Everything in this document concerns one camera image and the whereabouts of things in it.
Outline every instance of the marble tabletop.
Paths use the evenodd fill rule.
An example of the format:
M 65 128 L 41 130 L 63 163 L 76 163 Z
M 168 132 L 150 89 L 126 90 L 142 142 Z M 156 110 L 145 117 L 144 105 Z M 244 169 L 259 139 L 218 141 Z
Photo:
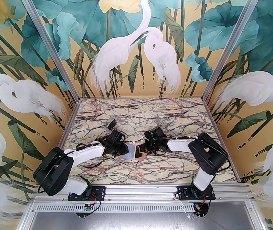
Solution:
M 116 119 L 116 129 L 125 134 L 127 144 L 142 144 L 144 132 L 159 126 L 167 136 L 195 136 L 208 133 L 218 138 L 200 98 L 85 99 L 81 102 L 64 149 L 90 143 L 110 134 L 104 125 Z M 94 158 L 72 170 L 93 184 L 189 183 L 198 163 L 190 153 L 159 151 L 143 161 L 120 157 Z M 232 169 L 222 171 L 214 181 L 235 181 Z

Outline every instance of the black mounting bracket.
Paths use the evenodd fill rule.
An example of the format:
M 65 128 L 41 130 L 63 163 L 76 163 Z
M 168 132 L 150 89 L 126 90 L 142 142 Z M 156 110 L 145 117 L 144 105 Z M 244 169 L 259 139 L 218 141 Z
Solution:
M 85 197 L 84 195 L 69 193 L 67 200 L 68 201 L 94 201 L 95 200 L 94 193 L 100 201 L 104 201 L 105 194 L 106 194 L 106 187 L 93 186 L 91 190 L 91 194 L 88 197 Z
M 211 184 L 209 184 L 204 191 L 200 191 L 201 195 L 199 196 L 195 196 L 192 192 L 192 187 L 193 185 L 177 186 L 177 193 L 175 196 L 177 196 L 179 200 L 203 200 L 204 197 L 206 197 L 206 200 L 215 200 L 215 194 Z

